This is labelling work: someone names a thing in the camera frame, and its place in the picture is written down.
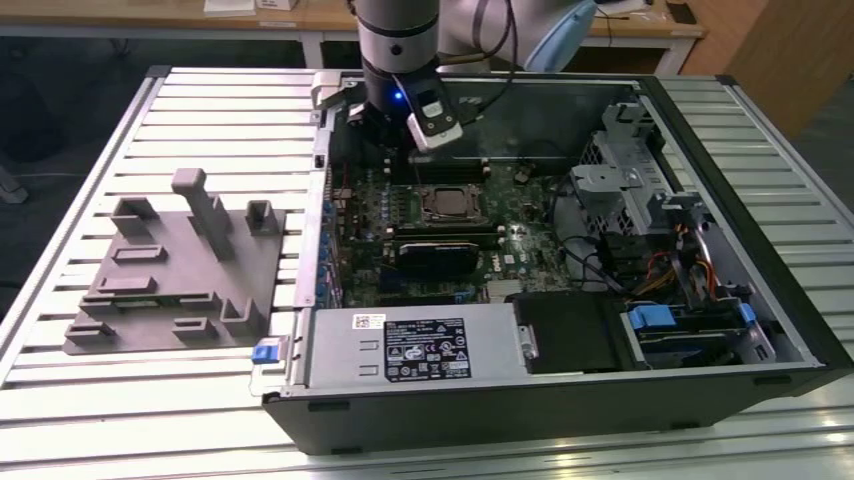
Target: blue latch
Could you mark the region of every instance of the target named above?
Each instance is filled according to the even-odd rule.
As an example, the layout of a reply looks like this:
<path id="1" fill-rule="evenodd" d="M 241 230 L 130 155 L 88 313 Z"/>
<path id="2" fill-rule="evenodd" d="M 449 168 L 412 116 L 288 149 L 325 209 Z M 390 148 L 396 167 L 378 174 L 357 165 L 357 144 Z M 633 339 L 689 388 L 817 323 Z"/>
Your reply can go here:
<path id="1" fill-rule="evenodd" d="M 254 365 L 278 363 L 278 345 L 254 345 L 252 363 Z"/>
<path id="2" fill-rule="evenodd" d="M 667 305 L 640 305 L 628 312 L 631 328 L 640 330 L 645 327 L 673 327 L 676 319 Z"/>
<path id="3" fill-rule="evenodd" d="M 752 307 L 748 303 L 741 303 L 737 305 L 737 310 L 741 312 L 741 318 L 744 322 L 753 323 L 756 321 L 756 312 L 752 311 Z"/>

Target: motherboard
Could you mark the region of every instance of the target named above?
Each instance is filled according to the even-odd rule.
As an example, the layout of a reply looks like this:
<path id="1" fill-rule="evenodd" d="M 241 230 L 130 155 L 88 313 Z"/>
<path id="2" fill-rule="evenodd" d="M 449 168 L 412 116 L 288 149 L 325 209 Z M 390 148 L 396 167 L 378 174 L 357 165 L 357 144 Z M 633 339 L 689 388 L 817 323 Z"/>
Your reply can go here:
<path id="1" fill-rule="evenodd" d="M 509 161 L 467 184 L 421 183 L 434 173 L 416 164 L 410 184 L 388 169 L 353 170 L 336 190 L 346 307 L 503 302 L 572 288 L 544 218 L 560 177 Z"/>

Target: aluminum extrusion table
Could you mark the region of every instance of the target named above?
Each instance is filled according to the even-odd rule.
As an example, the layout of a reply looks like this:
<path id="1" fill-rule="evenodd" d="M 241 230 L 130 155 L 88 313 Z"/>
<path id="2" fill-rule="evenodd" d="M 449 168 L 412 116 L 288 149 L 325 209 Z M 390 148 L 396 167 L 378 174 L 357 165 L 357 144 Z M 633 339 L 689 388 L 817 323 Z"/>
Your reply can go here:
<path id="1" fill-rule="evenodd" d="M 146 195 L 158 210 L 185 209 L 169 193 L 177 167 L 205 169 L 226 208 L 269 199 L 288 211 L 272 329 L 289 329 L 314 189 L 312 75 L 173 68 L 145 79 L 0 327 L 0 470 L 12 470 L 9 478 L 847 478 L 854 377 L 704 429 L 308 457 L 249 394 L 249 348 L 61 352 L 114 233 L 104 214 L 122 194 Z M 661 81 L 854 354 L 854 217 L 737 87 L 711 77 Z M 667 159 L 688 186 L 679 159 Z"/>

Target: white label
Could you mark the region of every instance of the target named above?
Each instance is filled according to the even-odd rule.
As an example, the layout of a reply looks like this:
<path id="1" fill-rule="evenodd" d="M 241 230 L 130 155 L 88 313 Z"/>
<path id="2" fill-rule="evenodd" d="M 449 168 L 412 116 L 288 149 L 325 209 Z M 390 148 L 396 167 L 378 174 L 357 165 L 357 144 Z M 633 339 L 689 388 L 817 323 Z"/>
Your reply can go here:
<path id="1" fill-rule="evenodd" d="M 385 323 L 384 313 L 356 313 L 352 316 L 353 330 L 378 330 Z"/>
<path id="2" fill-rule="evenodd" d="M 257 0 L 258 8 L 273 8 L 276 10 L 292 10 L 298 0 Z"/>
<path id="3" fill-rule="evenodd" d="M 296 23 L 293 22 L 257 22 L 258 27 L 268 28 L 293 28 L 296 27 Z"/>

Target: power supply label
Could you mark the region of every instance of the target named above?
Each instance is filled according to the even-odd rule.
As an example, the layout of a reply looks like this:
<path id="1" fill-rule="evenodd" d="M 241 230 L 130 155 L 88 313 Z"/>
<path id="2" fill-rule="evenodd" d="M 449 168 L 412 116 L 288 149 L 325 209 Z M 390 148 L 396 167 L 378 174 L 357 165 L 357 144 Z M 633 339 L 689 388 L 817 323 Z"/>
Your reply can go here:
<path id="1" fill-rule="evenodd" d="M 461 318 L 386 321 L 382 328 L 389 382 L 471 378 Z"/>

